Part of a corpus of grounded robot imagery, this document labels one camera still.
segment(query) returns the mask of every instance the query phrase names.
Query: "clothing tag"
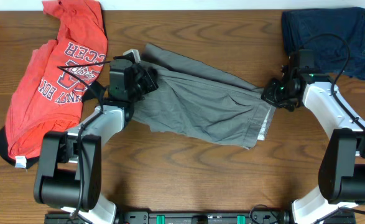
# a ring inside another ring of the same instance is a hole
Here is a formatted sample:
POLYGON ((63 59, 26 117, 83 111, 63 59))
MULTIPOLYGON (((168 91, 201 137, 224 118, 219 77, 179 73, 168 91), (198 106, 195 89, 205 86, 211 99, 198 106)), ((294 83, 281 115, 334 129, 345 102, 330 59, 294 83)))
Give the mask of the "clothing tag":
POLYGON ((16 163, 15 168, 23 168, 26 169, 26 156, 16 156, 15 157, 16 163))

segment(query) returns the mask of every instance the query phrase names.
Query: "wood grain surface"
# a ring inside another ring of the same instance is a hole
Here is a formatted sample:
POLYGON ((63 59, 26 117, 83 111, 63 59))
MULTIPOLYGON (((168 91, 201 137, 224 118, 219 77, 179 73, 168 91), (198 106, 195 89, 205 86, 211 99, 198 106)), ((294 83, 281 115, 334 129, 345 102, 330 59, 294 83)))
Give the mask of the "wood grain surface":
MULTIPOLYGON (((151 42, 264 86, 287 63, 281 11, 106 11, 108 58, 151 42)), ((42 12, 0 12, 0 128, 34 49, 57 36, 59 21, 42 12)), ((109 82, 105 67, 99 81, 109 82)), ((338 86, 365 119, 365 82, 338 86)), ((95 101, 84 105, 83 117, 95 101)), ((103 149, 102 192, 123 208, 249 210, 284 207, 317 185, 327 136, 305 108, 277 110, 265 141, 246 150, 132 121, 103 149)), ((37 165, 27 172, 0 158, 0 223, 43 223, 51 210, 35 203, 37 165)), ((365 216, 357 215, 358 223, 365 216)))

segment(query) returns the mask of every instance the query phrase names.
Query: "crumpled fabric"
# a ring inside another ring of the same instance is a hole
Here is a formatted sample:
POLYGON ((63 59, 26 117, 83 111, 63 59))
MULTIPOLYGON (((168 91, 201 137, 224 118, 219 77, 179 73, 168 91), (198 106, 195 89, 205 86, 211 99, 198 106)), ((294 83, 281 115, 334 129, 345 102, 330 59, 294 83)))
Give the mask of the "crumpled fabric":
MULTIPOLYGON (((309 38, 332 33, 342 37, 351 48, 351 58, 344 74, 365 80, 365 9, 303 9, 283 12, 282 31, 287 55, 309 38)), ((338 73, 343 67, 347 50, 334 37, 320 37, 304 46, 315 51, 315 65, 324 73, 338 73)))
MULTIPOLYGON (((81 118, 86 87, 57 68, 102 62, 108 40, 100 4, 91 0, 44 1, 44 13, 60 19, 56 40, 34 50, 25 74, 12 95, 6 117, 8 156, 40 155, 48 131, 65 131, 81 118)), ((102 65, 68 68, 87 83, 99 76, 102 65)))
POLYGON ((151 131, 247 149, 265 136, 275 108, 261 100, 262 89, 152 44, 141 64, 157 71, 159 88, 135 104, 132 118, 151 131))

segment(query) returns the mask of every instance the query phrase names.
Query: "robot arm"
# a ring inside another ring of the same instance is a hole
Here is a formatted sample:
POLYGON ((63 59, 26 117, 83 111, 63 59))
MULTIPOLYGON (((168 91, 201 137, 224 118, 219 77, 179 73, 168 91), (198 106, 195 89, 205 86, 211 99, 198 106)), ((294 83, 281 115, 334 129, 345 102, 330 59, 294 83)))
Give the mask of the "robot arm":
MULTIPOLYGON (((134 112, 134 102, 140 100, 142 95, 157 89, 155 75, 140 67, 138 62, 136 50, 126 52, 124 57, 116 57, 111 62, 109 98, 104 101, 103 114, 98 116, 101 111, 98 106, 78 126, 64 133, 49 132, 45 135, 34 189, 34 197, 38 203, 67 212, 75 211, 80 192, 79 170, 82 166, 85 184, 81 210, 78 213, 83 221, 79 223, 119 224, 123 220, 116 205, 100 194, 101 147, 127 125, 134 112), (76 171, 58 169, 59 162, 78 161, 75 145, 79 130, 82 124, 95 116, 98 117, 85 125, 81 133, 84 162, 77 164, 76 171)), ((249 223, 258 224, 311 224, 333 214, 340 207, 352 208, 365 204, 365 164, 355 164, 356 156, 365 158, 365 134, 330 94, 332 79, 315 68, 311 50, 299 50, 292 55, 289 66, 282 67, 282 71, 285 74, 282 80, 271 80, 261 98, 289 111, 305 106, 319 120, 330 139, 319 170, 319 185, 308 195, 294 201, 289 212, 279 212, 279 217, 272 212, 256 211, 255 221, 252 211, 248 214, 223 213, 217 215, 217 220, 212 222, 231 223, 233 217, 237 217, 237 223, 245 223, 247 218, 249 223), (259 222, 259 217, 262 217, 262 223, 259 222)), ((351 114, 359 117, 340 93, 336 97, 351 114)), ((359 118, 359 122, 365 127, 365 121, 359 118)), ((175 223, 207 223, 215 217, 207 214, 207 217, 198 218, 198 214, 186 213, 169 216, 154 213, 141 215, 141 218, 151 217, 144 221, 148 224, 164 224, 164 218, 167 217, 172 218, 175 223)), ((128 217, 124 221, 133 223, 128 217)), ((56 217, 56 223, 70 223, 70 218, 56 217)))
MULTIPOLYGON (((36 202, 74 212, 80 193, 79 171, 83 167, 84 188, 79 218, 86 223, 118 223, 116 205, 100 194, 101 148, 131 120, 134 103, 158 88, 154 71, 144 69, 139 62, 137 50, 115 57, 110 63, 109 97, 103 100, 103 107, 97 106, 93 114, 64 133, 50 131, 44 136, 34 189, 36 202), (82 127, 83 163, 80 164, 76 140, 82 127), (58 169, 59 162, 77 163, 77 170, 58 169)), ((70 217, 64 221, 73 223, 70 217)))
MULTIPOLYGON (((262 99, 290 111, 305 106, 330 139, 319 170, 319 185, 292 203, 294 223, 316 223, 340 207, 364 205, 365 164, 355 164, 355 156, 365 158, 365 134, 332 96, 333 80, 315 68, 311 50, 293 54, 290 65, 283 66, 282 71, 282 80, 271 80, 262 99)), ((336 85, 334 91, 344 107, 365 127, 365 121, 345 101, 336 85)))

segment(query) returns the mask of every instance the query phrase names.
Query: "gray shorts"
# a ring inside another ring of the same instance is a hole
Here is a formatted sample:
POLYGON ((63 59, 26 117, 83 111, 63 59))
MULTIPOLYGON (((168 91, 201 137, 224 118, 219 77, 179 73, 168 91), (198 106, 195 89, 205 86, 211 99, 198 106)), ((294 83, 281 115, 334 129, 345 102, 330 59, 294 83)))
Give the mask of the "gray shorts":
POLYGON ((141 64, 157 70, 159 89, 135 104, 133 119, 221 145, 254 147, 275 108, 262 89, 202 62, 147 44, 141 64))

